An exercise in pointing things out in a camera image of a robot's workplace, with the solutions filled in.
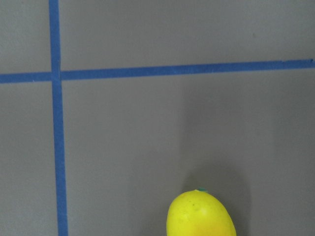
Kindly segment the yellow mango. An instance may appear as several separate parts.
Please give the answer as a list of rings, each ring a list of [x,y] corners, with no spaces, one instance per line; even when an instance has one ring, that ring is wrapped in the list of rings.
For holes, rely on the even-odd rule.
[[[224,205],[205,189],[187,191],[169,206],[168,236],[235,236],[236,229]]]

